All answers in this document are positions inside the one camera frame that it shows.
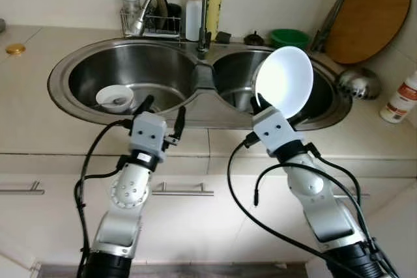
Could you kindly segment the large white bowl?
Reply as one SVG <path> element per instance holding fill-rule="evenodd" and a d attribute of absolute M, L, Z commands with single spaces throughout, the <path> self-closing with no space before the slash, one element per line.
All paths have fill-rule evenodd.
<path fill-rule="evenodd" d="M 275 107 L 286 118 L 304 108 L 314 84 L 315 71 L 309 55 L 294 46 L 269 53 L 252 76 L 252 91 L 260 94 L 262 108 Z"/>

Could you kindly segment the stainless steel double sink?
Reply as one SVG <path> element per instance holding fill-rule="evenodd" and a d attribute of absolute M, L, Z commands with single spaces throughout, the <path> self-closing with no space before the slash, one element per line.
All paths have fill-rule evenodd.
<path fill-rule="evenodd" d="M 185 126 L 244 130 L 252 126 L 252 75 L 271 49 L 242 44 L 213 45 L 207 52 L 188 41 L 113 38 L 83 46 L 63 58 L 48 78 L 48 93 L 66 114 L 95 124 L 133 115 L 96 106 L 98 91 L 127 85 L 137 104 L 154 96 L 154 111 L 173 122 L 186 108 Z M 215 90 L 192 85 L 195 64 L 214 67 Z"/>

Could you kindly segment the small white bowl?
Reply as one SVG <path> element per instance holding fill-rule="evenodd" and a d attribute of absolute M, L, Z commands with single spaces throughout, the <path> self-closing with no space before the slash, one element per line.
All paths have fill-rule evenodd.
<path fill-rule="evenodd" d="M 110 85 L 96 93 L 95 102 L 108 113 L 128 113 L 136 103 L 136 94 L 127 85 Z"/>

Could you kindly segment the grey dish cloth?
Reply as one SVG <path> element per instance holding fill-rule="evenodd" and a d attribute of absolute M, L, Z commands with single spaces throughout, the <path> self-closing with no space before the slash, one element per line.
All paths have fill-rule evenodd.
<path fill-rule="evenodd" d="M 195 64 L 192 75 L 194 90 L 207 89 L 215 90 L 214 67 L 211 64 L 199 62 Z"/>

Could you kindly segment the black sink plug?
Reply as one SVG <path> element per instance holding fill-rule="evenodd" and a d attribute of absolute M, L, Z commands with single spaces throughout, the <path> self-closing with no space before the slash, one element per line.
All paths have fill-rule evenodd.
<path fill-rule="evenodd" d="M 253 31 L 244 37 L 244 45 L 248 46 L 267 46 L 265 38 L 260 36 L 258 31 Z"/>

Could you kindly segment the small black block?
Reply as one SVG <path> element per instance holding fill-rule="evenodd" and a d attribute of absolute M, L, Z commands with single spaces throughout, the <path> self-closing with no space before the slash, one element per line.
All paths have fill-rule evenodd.
<path fill-rule="evenodd" d="M 221 45 L 229 45 L 230 43 L 232 43 L 232 36 L 230 33 L 218 31 L 218 33 L 214 37 L 214 41 Z"/>

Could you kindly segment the silver gooseneck spring faucet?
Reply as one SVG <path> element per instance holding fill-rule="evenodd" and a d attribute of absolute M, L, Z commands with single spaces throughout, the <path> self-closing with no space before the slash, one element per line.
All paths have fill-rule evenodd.
<path fill-rule="evenodd" d="M 144 0 L 142 9 L 138 12 L 137 19 L 130 25 L 126 35 L 127 36 L 143 36 L 145 30 L 145 18 L 148 15 L 148 7 L 152 0 Z M 201 53 L 205 53 L 209 50 L 210 47 L 210 32 L 207 31 L 207 10 L 209 0 L 201 0 L 201 28 L 199 34 L 199 40 L 197 41 L 196 50 Z"/>

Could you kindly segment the steel wool scrubber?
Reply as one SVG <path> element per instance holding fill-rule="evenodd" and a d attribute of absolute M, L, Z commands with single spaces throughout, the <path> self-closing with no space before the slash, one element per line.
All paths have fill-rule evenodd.
<path fill-rule="evenodd" d="M 144 16 L 144 31 L 145 32 L 149 32 L 157 28 L 156 14 L 157 14 L 156 7 L 149 7 L 148 10 L 146 10 L 146 15 Z"/>

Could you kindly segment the white cabinet door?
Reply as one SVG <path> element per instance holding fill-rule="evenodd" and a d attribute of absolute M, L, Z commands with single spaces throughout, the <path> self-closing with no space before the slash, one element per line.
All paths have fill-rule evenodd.
<path fill-rule="evenodd" d="M 415 177 L 366 178 L 359 180 L 364 193 L 363 213 L 372 237 L 381 246 L 400 278 L 416 278 L 416 189 Z M 320 249 L 300 201 L 289 191 L 286 177 L 268 177 L 260 187 L 260 203 L 254 207 L 252 197 L 244 203 L 261 222 L 289 238 Z M 330 278 L 324 262 L 303 249 L 252 225 L 258 230 L 248 254 L 265 260 L 303 260 L 312 266 L 314 278 Z"/>
<path fill-rule="evenodd" d="M 77 265 L 81 230 L 72 187 L 72 176 L 12 176 L 0 182 L 38 182 L 44 195 L 0 197 L 0 253 L 23 265 L 36 262 Z"/>
<path fill-rule="evenodd" d="M 205 183 L 214 197 L 150 195 L 143 210 L 138 260 L 148 262 L 232 261 L 233 243 L 244 222 L 224 176 L 159 176 L 152 186 Z"/>

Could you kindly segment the black cup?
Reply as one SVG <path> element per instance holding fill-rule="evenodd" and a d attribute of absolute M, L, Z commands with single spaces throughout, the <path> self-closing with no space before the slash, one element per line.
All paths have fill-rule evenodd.
<path fill-rule="evenodd" d="M 174 3 L 168 3 L 167 8 L 167 18 L 165 22 L 165 29 L 171 32 L 181 31 L 181 21 L 182 21 L 182 7 Z"/>

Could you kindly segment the white bottle brown cap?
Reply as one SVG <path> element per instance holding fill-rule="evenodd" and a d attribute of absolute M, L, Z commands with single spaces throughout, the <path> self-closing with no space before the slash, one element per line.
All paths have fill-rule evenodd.
<path fill-rule="evenodd" d="M 184 11 L 184 35 L 186 40 L 198 41 L 201 27 L 202 0 L 187 0 Z"/>

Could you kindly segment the yellow dish soap bottle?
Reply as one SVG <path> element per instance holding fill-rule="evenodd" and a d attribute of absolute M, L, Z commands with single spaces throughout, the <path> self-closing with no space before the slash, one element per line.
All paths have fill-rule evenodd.
<path fill-rule="evenodd" d="M 223 0 L 208 0 L 205 25 L 209 40 L 214 40 L 220 25 L 220 10 Z"/>

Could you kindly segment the white bottle orange label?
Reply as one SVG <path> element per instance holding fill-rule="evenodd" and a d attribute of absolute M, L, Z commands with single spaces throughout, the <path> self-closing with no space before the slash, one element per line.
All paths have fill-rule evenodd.
<path fill-rule="evenodd" d="M 400 123 L 417 102 L 417 70 L 415 70 L 402 84 L 394 91 L 387 103 L 379 111 L 382 120 L 389 123 Z"/>

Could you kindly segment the round wooden cutting board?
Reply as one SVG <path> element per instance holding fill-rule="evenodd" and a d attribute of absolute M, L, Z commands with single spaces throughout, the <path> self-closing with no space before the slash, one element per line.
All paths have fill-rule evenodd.
<path fill-rule="evenodd" d="M 358 64 L 382 51 L 396 37 L 411 0 L 345 0 L 324 52 L 339 64 Z"/>

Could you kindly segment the small gold round lid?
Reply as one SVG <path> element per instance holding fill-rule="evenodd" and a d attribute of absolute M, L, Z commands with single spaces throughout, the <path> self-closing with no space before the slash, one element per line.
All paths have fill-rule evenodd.
<path fill-rule="evenodd" d="M 15 43 L 15 44 L 12 44 L 12 45 L 8 45 L 5 48 L 5 52 L 8 55 L 21 55 L 26 51 L 26 49 L 27 49 L 26 46 L 24 46 L 23 44 Z"/>

